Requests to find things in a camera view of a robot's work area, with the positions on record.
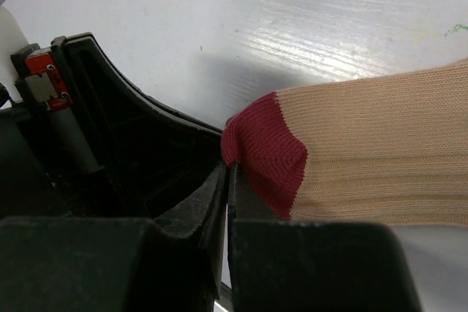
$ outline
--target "sock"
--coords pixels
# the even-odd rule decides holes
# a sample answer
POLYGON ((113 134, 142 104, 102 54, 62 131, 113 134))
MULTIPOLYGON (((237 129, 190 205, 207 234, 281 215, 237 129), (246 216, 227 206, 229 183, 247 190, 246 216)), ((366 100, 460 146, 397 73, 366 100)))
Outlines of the sock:
POLYGON ((222 155, 282 218, 468 225, 468 64, 275 91, 222 155))

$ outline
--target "white surface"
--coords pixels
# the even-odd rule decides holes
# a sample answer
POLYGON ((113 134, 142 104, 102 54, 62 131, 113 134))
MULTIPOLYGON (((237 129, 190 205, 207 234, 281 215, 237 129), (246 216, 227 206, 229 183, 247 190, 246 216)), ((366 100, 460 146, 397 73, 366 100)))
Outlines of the white surface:
MULTIPOLYGON (((5 6, 41 45, 92 31, 147 94, 219 127, 274 89, 468 56, 468 31, 448 33, 468 24, 468 0, 7 0, 5 6)), ((425 311, 466 311, 468 231, 398 233, 425 311)))
POLYGON ((16 102, 20 102, 22 99, 15 88, 14 82, 18 75, 10 60, 10 55, 27 44, 28 41, 14 17, 5 7, 0 5, 0 82, 7 88, 10 97, 16 102))

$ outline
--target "ribbed knit texture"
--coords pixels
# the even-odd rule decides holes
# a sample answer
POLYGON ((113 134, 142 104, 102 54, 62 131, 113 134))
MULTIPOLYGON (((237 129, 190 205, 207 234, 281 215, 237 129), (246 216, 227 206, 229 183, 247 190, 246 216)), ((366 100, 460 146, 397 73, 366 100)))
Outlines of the ribbed knit texture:
POLYGON ((293 88, 222 138, 283 218, 468 224, 468 66, 293 88))

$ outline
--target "black plastic part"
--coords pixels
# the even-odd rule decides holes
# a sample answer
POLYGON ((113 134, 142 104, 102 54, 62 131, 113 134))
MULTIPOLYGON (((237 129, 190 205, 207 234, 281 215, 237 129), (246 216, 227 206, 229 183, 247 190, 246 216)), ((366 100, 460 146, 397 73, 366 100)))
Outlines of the black plastic part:
POLYGON ((13 121, 11 109, 0 110, 0 131, 0 217, 69 215, 13 121))
POLYGON ((219 131, 139 91, 91 34, 57 38, 51 50, 73 112, 128 216, 164 213, 221 159, 219 131))
POLYGON ((0 221, 0 311, 211 312, 222 266, 226 169, 156 221, 0 221))
POLYGON ((3 84, 0 83, 0 107, 5 105, 8 100, 10 100, 10 95, 8 94, 8 90, 5 88, 3 84))
POLYGON ((29 45, 11 56, 24 103, 13 115, 51 182, 75 193, 78 216, 155 218, 188 197, 221 160, 220 131, 146 96, 107 59, 92 34, 59 37, 50 47, 72 97, 72 111, 102 170, 81 175, 37 104, 24 61, 39 49, 29 45))
POLYGON ((272 219, 271 210, 252 201, 257 195, 241 168, 235 165, 230 174, 228 258, 235 311, 421 311, 389 228, 272 219))

